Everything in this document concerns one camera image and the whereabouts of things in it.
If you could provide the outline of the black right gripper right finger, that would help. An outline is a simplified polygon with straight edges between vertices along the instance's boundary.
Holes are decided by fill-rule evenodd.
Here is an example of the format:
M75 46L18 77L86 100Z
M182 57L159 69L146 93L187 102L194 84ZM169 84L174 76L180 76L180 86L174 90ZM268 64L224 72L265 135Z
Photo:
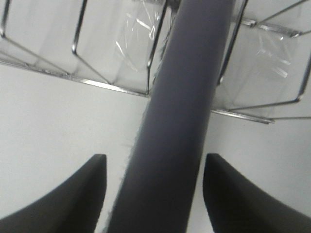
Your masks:
M203 197L215 233L309 233L311 218L278 201L217 153L206 156Z

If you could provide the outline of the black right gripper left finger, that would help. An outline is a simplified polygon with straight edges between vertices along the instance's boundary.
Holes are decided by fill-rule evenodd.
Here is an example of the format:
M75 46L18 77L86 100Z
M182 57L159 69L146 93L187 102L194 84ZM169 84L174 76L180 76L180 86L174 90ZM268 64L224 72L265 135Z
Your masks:
M28 206L2 218L2 233L92 233L103 207L106 155L93 155L67 180Z

